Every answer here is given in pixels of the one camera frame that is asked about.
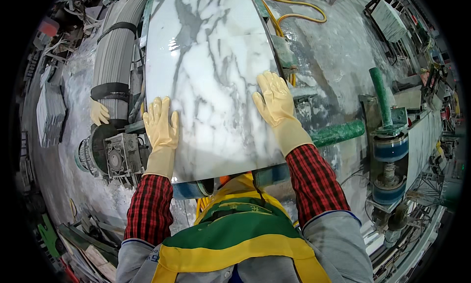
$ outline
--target green pipe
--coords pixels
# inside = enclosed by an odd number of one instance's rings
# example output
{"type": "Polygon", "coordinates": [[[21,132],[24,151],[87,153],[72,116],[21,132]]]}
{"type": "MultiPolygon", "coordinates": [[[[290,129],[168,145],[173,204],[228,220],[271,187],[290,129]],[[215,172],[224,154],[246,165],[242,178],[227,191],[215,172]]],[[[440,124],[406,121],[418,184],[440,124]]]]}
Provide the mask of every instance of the green pipe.
{"type": "Polygon", "coordinates": [[[388,96],[381,77],[381,72],[378,68],[370,69],[371,80],[373,80],[374,89],[378,95],[378,106],[381,112],[381,121],[383,128],[392,127],[391,109],[388,104],[388,96]]]}
{"type": "Polygon", "coordinates": [[[308,133],[314,145],[320,148],[361,136],[365,133],[365,126],[363,121],[356,120],[341,125],[311,129],[308,133]]]}

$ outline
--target red plaid sleeve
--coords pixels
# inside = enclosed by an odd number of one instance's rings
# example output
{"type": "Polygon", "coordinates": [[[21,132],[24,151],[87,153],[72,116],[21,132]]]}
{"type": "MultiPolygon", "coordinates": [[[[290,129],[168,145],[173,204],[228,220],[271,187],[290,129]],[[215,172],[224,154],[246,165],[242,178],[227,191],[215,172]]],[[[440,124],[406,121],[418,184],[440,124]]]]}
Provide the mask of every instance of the red plaid sleeve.
{"type": "Polygon", "coordinates": [[[168,178],[143,176],[131,199],[124,239],[139,238],[159,245],[169,237],[169,227],[173,223],[170,213],[172,196],[173,188],[168,178]]]}
{"type": "Polygon", "coordinates": [[[299,225],[327,210],[350,210],[335,173],[314,145],[302,145],[286,156],[296,192],[299,225]]]}

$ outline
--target gloved hand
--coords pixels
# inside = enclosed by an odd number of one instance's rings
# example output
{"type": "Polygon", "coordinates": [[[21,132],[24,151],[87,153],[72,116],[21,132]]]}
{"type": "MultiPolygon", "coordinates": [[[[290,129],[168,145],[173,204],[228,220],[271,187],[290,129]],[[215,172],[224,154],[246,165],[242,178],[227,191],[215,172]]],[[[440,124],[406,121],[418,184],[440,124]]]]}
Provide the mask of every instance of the gloved hand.
{"type": "Polygon", "coordinates": [[[259,92],[252,94],[253,101],[263,119],[272,127],[283,156],[298,146],[312,144],[301,122],[293,116],[294,101],[286,82],[267,70],[257,75],[257,82],[265,102],[259,92]]]}
{"type": "Polygon", "coordinates": [[[101,125],[101,122],[109,124],[110,114],[108,108],[102,103],[93,100],[90,97],[90,117],[91,120],[97,125],[101,125]]]}
{"type": "Polygon", "coordinates": [[[149,105],[148,112],[142,115],[145,132],[150,140],[152,152],[147,160],[145,175],[161,175],[171,180],[175,149],[178,145],[178,113],[172,113],[169,124],[170,98],[156,97],[149,105]]]}

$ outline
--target gray shirt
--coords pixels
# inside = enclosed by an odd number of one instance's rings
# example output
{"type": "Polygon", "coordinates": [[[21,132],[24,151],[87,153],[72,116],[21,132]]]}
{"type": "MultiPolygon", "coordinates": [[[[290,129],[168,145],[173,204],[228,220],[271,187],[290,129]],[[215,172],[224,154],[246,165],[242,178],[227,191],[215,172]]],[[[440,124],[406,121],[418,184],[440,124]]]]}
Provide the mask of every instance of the gray shirt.
{"type": "MultiPolygon", "coordinates": [[[[333,283],[373,282],[373,266],[360,234],[360,221],[346,210],[326,211],[313,217],[302,230],[306,243],[333,283]]],[[[141,239],[121,244],[117,283],[151,282],[159,260],[160,245],[141,239]]],[[[207,273],[179,273],[176,282],[226,283],[234,266],[207,273]]],[[[294,263],[287,256],[251,257],[237,265],[243,282],[300,282],[294,263]]]]}

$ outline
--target concrete floor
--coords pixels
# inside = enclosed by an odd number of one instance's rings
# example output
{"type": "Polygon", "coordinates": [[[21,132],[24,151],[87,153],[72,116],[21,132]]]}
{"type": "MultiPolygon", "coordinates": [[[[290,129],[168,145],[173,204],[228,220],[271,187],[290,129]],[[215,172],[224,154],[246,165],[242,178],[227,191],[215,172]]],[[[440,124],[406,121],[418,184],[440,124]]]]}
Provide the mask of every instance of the concrete floor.
{"type": "MultiPolygon", "coordinates": [[[[265,1],[276,17],[286,13],[320,16],[306,6],[265,1]]],[[[327,22],[323,24],[297,18],[281,22],[291,50],[300,62],[297,86],[315,89],[319,94],[312,102],[317,109],[311,123],[318,128],[361,119],[363,114],[358,95],[374,94],[368,69],[380,68],[385,84],[390,86],[394,80],[407,76],[407,64],[398,61],[392,67],[388,62],[371,22],[362,12],[369,0],[337,0],[333,6],[323,0],[302,1],[318,5],[327,15],[327,22]]],[[[32,120],[25,121],[25,125],[32,131],[30,143],[37,179],[53,222],[73,221],[69,206],[69,198],[72,198],[79,212],[81,207],[87,207],[103,221],[124,228],[133,191],[115,183],[106,186],[94,180],[91,174],[80,171],[74,162],[75,148],[90,134],[89,96],[96,44],[97,36],[84,40],[64,66],[62,78],[56,78],[64,82],[65,104],[69,111],[62,143],[47,149],[39,147],[35,108],[30,113],[25,112],[32,115],[32,120]]],[[[39,94],[30,94],[28,100],[35,106],[38,97],[39,94]]],[[[369,171],[367,151],[365,135],[321,149],[337,173],[339,182],[354,172],[369,171]]],[[[368,221],[366,181],[353,177],[345,182],[343,189],[352,211],[364,223],[362,232],[367,232],[370,225],[365,223],[368,221]]],[[[290,184],[270,186],[266,190],[279,198],[295,219],[297,211],[290,184]]],[[[175,220],[172,233],[192,225],[195,209],[194,200],[172,202],[175,220]]]]}

